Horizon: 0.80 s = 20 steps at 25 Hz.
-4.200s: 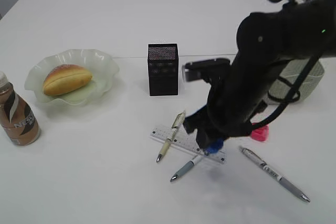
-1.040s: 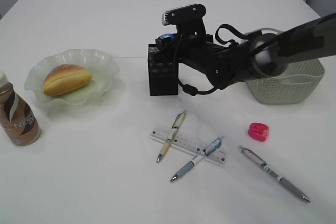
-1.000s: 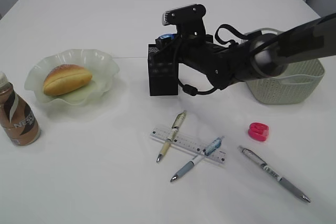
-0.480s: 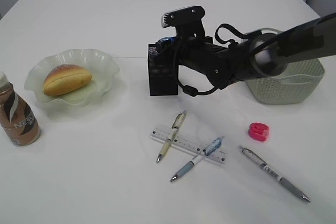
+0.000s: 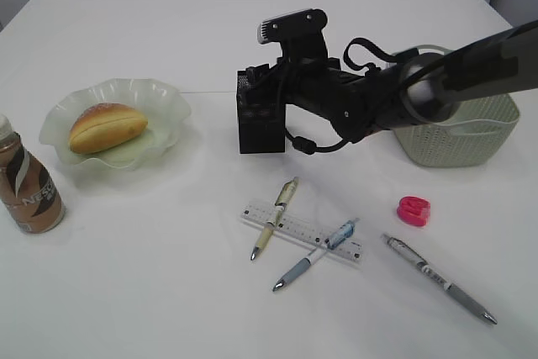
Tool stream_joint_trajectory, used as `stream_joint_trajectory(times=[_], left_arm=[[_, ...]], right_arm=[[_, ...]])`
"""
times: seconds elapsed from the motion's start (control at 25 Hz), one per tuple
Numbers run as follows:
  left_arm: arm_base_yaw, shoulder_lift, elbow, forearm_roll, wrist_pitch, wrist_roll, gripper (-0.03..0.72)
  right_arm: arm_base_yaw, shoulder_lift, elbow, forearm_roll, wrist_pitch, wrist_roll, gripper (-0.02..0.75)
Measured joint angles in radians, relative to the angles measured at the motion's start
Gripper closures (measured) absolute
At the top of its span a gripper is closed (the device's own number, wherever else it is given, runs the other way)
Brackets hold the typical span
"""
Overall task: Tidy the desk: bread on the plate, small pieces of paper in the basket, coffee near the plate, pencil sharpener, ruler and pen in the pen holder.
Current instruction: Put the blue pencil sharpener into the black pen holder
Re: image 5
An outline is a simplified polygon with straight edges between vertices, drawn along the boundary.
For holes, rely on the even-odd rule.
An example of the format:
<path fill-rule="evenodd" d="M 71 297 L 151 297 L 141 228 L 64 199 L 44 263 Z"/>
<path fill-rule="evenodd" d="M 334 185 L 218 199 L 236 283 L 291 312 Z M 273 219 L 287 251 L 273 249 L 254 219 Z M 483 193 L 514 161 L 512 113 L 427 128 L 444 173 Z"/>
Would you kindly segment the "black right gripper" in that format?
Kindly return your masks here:
<path fill-rule="evenodd" d="M 282 81 L 290 81 L 294 76 L 316 74 L 325 68 L 336 68 L 336 59 L 305 58 L 292 63 L 279 57 L 274 66 L 248 66 L 241 71 L 241 106 L 274 104 Z"/>

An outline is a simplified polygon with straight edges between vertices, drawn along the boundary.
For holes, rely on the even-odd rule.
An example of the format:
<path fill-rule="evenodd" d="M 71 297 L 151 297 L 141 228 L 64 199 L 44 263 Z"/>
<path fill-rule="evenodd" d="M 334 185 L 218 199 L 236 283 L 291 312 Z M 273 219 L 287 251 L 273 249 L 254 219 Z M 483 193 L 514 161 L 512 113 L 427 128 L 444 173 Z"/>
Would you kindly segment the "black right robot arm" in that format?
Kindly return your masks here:
<path fill-rule="evenodd" d="M 260 24 L 259 42 L 278 43 L 282 55 L 274 66 L 250 66 L 237 74 L 241 153 L 281 153 L 287 143 L 308 155 L 321 152 L 312 140 L 287 131 L 290 104 L 328 120 L 346 145 L 381 130 L 445 121 L 468 100 L 537 86 L 533 22 L 446 55 L 416 49 L 387 55 L 357 39 L 388 62 L 386 69 L 329 57 L 322 34 L 326 23 L 323 11 L 309 9 Z"/>

